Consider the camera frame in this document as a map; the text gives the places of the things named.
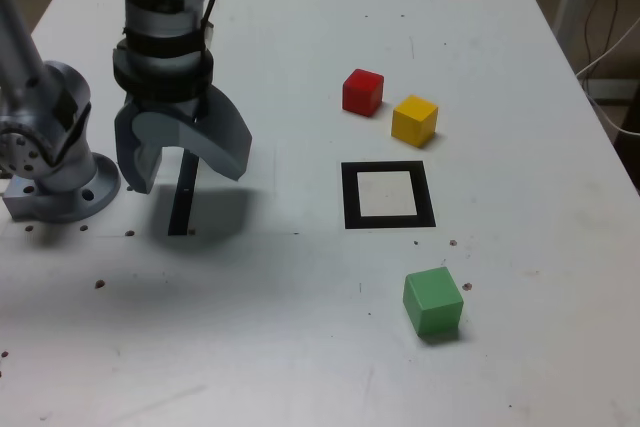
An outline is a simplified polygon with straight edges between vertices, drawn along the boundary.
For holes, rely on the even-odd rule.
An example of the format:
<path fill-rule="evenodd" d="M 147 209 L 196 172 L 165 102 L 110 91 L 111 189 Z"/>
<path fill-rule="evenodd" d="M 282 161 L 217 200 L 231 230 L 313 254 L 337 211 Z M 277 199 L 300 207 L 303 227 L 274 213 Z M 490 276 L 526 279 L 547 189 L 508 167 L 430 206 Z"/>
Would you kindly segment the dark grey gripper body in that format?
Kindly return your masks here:
<path fill-rule="evenodd" d="M 206 110 L 205 99 L 205 91 L 182 101 L 152 96 L 150 93 L 128 93 L 124 105 L 124 119 L 132 121 L 141 113 L 159 112 L 183 120 L 196 121 Z"/>

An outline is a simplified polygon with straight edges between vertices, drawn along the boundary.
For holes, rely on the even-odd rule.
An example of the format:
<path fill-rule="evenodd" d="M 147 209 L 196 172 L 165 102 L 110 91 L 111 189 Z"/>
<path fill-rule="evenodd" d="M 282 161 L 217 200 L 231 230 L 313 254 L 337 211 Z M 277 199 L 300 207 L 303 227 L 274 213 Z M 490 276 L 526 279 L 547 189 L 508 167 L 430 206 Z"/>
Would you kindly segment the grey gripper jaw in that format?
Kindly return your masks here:
<path fill-rule="evenodd" d="M 233 102 L 213 85 L 200 99 L 195 118 L 156 107 L 137 114 L 131 127 L 138 141 L 133 166 L 144 182 L 155 180 L 165 147 L 187 150 L 234 181 L 246 171 L 252 135 Z"/>
<path fill-rule="evenodd" d="M 133 99 L 127 99 L 114 121 L 117 163 L 135 192 L 149 194 L 162 159 L 162 148 L 140 141 L 133 132 L 133 120 L 141 113 Z"/>

